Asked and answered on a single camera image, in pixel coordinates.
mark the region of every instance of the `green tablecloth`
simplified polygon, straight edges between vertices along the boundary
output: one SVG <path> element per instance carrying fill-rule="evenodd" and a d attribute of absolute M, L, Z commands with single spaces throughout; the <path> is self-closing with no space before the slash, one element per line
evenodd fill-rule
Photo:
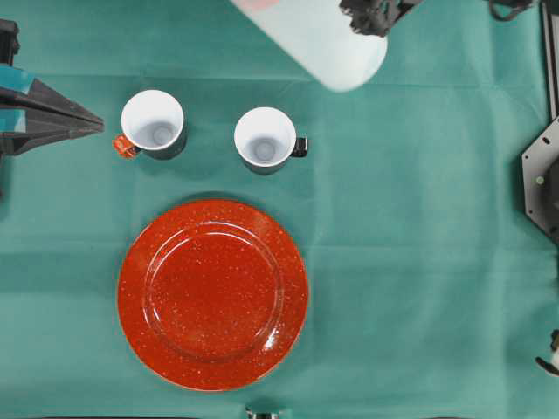
<path fill-rule="evenodd" d="M 494 22 L 480 0 L 429 0 L 390 34 L 364 87 L 325 90 L 226 1 L 3 0 L 16 64 L 92 110 L 106 132 L 3 168 L 0 416 L 549 418 L 559 381 L 556 248 L 522 213 L 519 153 L 548 124 L 539 13 Z M 175 95 L 189 142 L 123 161 L 120 110 Z M 312 149 L 261 177 L 232 130 L 289 113 Z M 196 196 L 275 217 L 307 263 L 307 326 L 287 360 L 201 394 L 148 371 L 120 330 L 115 285 L 142 228 Z"/>

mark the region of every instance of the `translucent bottle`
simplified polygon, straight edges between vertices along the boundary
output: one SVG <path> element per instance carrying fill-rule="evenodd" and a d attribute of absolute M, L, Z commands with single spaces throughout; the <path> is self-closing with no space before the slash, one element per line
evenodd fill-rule
<path fill-rule="evenodd" d="M 340 0 L 231 0 L 324 86 L 344 92 L 370 79 L 386 55 L 387 39 L 349 27 Z"/>

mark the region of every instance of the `plate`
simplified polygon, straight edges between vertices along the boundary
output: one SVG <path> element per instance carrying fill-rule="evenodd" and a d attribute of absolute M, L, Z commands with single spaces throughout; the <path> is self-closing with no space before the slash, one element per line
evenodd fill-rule
<path fill-rule="evenodd" d="M 244 203 L 207 199 L 171 209 L 128 251 L 121 326 L 136 355 L 186 388 L 223 391 L 269 373 L 307 315 L 303 259 L 289 234 Z"/>

